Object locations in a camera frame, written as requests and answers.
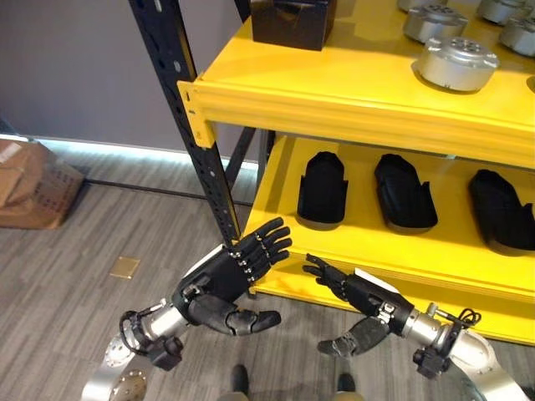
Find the shoe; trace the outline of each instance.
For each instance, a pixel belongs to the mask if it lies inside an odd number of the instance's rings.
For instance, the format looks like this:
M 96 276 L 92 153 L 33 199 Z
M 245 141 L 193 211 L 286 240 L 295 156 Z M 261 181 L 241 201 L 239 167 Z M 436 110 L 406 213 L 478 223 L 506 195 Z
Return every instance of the shoe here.
M 231 389 L 233 392 L 241 392 L 245 395 L 249 393 L 249 376 L 247 369 L 243 365 L 236 365 L 232 368 Z
M 338 386 L 336 391 L 354 393 L 356 389 L 353 377 L 349 373 L 342 373 L 338 376 Z

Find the yellow shelf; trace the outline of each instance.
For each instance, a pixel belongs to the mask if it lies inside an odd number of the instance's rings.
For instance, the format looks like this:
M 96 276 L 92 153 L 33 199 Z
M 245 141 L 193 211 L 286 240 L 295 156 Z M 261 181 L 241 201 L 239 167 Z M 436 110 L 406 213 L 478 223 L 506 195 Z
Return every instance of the yellow shelf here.
M 211 146 L 209 121 L 221 121 L 533 169 L 535 63 L 497 42 L 478 3 L 449 3 L 470 19 L 465 36 L 501 60 L 475 94 L 416 77 L 423 48 L 403 35 L 395 0 L 339 0 L 321 52 L 255 43 L 247 21 L 199 79 L 179 83 L 196 142 Z
M 349 181 L 344 221 L 331 231 L 298 224 L 300 177 L 321 150 L 343 161 Z M 275 216 L 292 231 L 292 259 L 276 265 L 258 283 L 262 292 L 343 307 L 329 291 L 300 271 L 304 254 L 313 253 L 350 272 L 355 266 L 396 285 L 420 308 L 435 301 L 474 307 L 485 313 L 479 330 L 494 338 L 535 343 L 535 257 L 509 257 L 489 250 L 471 213 L 468 182 L 481 168 L 509 180 L 522 203 L 535 201 L 535 174 L 466 160 L 396 151 L 431 182 L 439 223 L 417 236 L 402 236 L 383 222 L 374 169 L 388 150 L 323 140 L 280 137 L 273 147 L 254 202 L 246 233 Z

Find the black box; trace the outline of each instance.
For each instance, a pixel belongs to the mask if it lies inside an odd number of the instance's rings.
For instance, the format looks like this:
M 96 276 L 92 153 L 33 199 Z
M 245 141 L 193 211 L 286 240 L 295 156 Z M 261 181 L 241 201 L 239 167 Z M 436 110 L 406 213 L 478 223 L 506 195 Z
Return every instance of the black box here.
M 251 0 L 256 42 L 321 50 L 333 27 L 336 0 Z

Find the wall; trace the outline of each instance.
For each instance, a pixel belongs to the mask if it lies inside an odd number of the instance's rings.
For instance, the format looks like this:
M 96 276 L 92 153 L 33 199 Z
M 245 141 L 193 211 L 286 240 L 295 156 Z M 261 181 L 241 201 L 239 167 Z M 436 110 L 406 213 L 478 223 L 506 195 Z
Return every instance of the wall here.
M 240 26 L 237 10 L 180 4 L 201 71 Z M 0 55 L 0 114 L 21 134 L 184 149 L 125 0 L 2 0 Z M 221 130 L 230 155 L 240 129 Z

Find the led light strip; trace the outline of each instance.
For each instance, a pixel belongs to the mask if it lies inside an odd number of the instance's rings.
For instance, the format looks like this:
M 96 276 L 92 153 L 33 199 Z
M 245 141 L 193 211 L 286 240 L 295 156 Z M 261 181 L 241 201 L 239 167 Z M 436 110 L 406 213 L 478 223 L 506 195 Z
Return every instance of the led light strip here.
M 0 140 L 20 140 L 28 142 L 29 139 L 18 135 L 0 134 Z M 190 156 L 185 151 L 162 150 L 144 148 L 140 146 L 125 146 L 125 145 L 111 145 L 99 142 L 83 142 L 75 140 L 56 140 L 50 138 L 36 138 L 36 140 L 45 146 L 54 149 L 68 150 L 80 153 L 94 153 L 97 155 L 119 155 L 126 156 L 132 159 L 148 159 L 148 160 L 165 160 L 171 162 L 186 162 L 191 163 Z M 229 158 L 222 157 L 223 166 L 228 165 Z M 244 170 L 258 170 L 258 164 L 251 161 L 244 161 L 242 163 Z

